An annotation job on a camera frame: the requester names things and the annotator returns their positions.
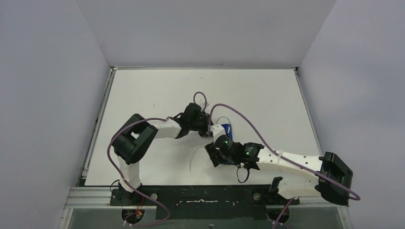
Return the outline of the blue canvas sneaker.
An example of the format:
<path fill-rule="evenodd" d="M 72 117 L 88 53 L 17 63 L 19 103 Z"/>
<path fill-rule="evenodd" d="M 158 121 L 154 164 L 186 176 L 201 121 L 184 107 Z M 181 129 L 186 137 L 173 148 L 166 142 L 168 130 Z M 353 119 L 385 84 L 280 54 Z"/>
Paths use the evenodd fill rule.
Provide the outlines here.
<path fill-rule="evenodd" d="M 229 137 L 230 140 L 233 140 L 232 124 L 228 117 L 226 116 L 219 117 L 216 121 L 216 124 L 221 125 L 225 130 L 225 134 Z"/>

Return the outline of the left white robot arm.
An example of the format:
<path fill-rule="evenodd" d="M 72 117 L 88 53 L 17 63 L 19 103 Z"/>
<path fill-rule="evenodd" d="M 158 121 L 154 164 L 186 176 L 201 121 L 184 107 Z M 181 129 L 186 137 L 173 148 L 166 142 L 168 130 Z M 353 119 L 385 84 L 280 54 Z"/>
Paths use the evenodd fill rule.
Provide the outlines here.
<path fill-rule="evenodd" d="M 154 139 L 179 139 L 190 131 L 200 137 L 211 137 L 210 115 L 198 104 L 190 103 L 185 110 L 174 117 L 143 118 L 140 114 L 132 115 L 112 138 L 112 147 L 117 155 L 121 176 L 119 189 L 122 197 L 130 204 L 141 199 L 141 181 L 139 162 L 145 156 Z"/>

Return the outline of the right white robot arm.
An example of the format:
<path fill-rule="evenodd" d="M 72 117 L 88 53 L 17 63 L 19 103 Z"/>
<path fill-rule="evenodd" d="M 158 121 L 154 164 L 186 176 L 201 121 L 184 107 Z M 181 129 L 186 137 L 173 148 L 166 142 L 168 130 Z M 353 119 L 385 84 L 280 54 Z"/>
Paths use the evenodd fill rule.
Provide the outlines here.
<path fill-rule="evenodd" d="M 276 204 L 298 197 L 322 197 L 341 206 L 349 203 L 353 171 L 335 153 L 326 152 L 324 156 L 273 153 L 262 144 L 231 140 L 209 143 L 204 148 L 214 167 L 234 165 L 247 170 L 274 170 L 295 175 L 296 179 L 273 179 L 268 196 Z"/>

